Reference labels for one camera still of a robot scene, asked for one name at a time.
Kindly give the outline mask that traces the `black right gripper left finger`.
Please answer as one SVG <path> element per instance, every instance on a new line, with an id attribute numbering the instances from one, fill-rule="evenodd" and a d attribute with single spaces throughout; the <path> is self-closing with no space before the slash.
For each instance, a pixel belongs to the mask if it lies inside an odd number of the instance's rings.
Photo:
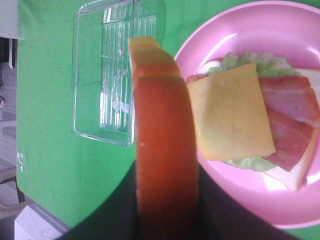
<path id="1" fill-rule="evenodd" d="M 60 240 L 136 240 L 138 215 L 136 163 L 133 162 L 110 196 Z"/>

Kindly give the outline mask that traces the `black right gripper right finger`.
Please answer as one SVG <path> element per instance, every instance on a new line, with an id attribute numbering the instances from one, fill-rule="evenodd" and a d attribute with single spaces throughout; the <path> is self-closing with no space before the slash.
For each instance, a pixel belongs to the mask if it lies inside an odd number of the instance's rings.
<path id="1" fill-rule="evenodd" d="M 257 217 L 215 183 L 199 166 L 199 227 L 203 240 L 297 240 Z"/>

